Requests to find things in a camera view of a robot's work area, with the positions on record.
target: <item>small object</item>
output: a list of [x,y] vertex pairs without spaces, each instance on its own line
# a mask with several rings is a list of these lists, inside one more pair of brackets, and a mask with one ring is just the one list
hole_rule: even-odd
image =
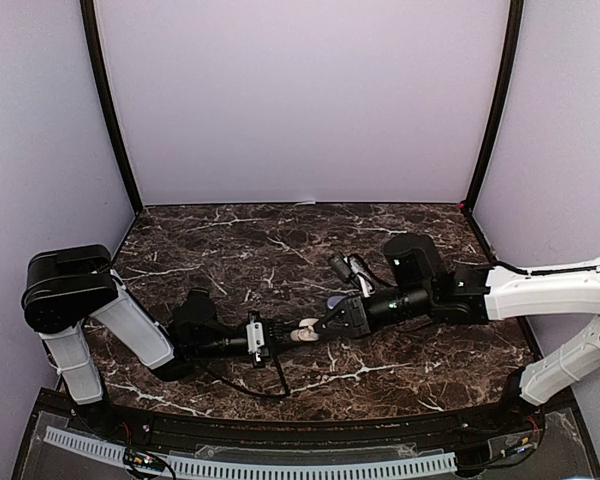
[[298,326],[300,328],[294,330],[289,335],[293,342],[315,342],[320,339],[313,326],[318,322],[317,318],[305,318]]
[[131,447],[127,447],[124,451],[122,463],[126,467],[125,470],[135,478],[154,478],[162,474],[166,468],[166,462],[157,455],[147,455]]
[[345,295],[334,295],[332,297],[329,297],[329,299],[327,300],[327,308],[329,310],[333,310],[334,308],[336,308],[336,305],[338,305],[345,298]]
[[346,257],[341,253],[336,253],[328,260],[329,266],[336,273],[343,283],[350,283],[355,278],[351,267],[347,264]]
[[245,327],[247,332],[247,351],[251,355],[251,361],[254,367],[264,367],[263,348],[265,346],[264,341],[264,328],[262,328],[262,322],[260,322],[259,312],[249,313],[249,323]]

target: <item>white cable tray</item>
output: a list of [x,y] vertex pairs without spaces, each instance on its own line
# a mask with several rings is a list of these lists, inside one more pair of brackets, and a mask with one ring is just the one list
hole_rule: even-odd
[[[73,431],[47,427],[46,443],[102,463],[124,468],[125,447]],[[457,470],[454,453],[349,465],[250,465],[161,456],[179,479],[192,480],[401,480]],[[162,476],[169,477],[169,472]]]

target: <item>brown marble surface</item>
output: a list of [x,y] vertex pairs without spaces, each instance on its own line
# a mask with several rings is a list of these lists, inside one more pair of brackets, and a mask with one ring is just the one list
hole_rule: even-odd
[[[450,205],[169,206],[140,215],[116,269],[163,324],[196,286],[211,291],[227,324],[254,309],[299,320],[320,316],[329,296],[347,291],[328,267],[331,254],[359,253],[391,279],[381,248],[401,232],[432,236],[449,268],[485,262]],[[85,331],[115,403],[231,419],[360,420],[482,405],[496,401],[508,373],[532,359],[513,320],[409,332],[425,321],[281,355],[293,391],[282,401],[244,395],[202,372],[162,383],[106,329],[89,324]],[[280,391],[275,370],[253,369],[249,359],[211,367],[250,389]]]

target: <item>purple wall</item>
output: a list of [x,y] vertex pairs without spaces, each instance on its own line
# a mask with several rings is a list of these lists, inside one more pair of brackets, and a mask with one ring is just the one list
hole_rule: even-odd
[[465,195],[507,0],[97,3],[146,203]]
[[[511,90],[476,216],[503,260],[600,255],[600,2],[527,2]],[[548,353],[590,318],[534,319]],[[575,387],[600,456],[600,374]]]
[[79,3],[0,1],[0,480],[55,378],[19,305],[27,262],[45,249],[116,248],[131,219]]

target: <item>black motor housing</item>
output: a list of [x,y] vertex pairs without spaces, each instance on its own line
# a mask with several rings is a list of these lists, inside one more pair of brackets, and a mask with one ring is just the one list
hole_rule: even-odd
[[75,326],[115,300],[111,254],[102,245],[39,253],[27,269],[24,317],[36,332],[54,334]]
[[385,243],[382,250],[400,290],[436,283],[447,276],[440,254],[428,235],[397,235]]

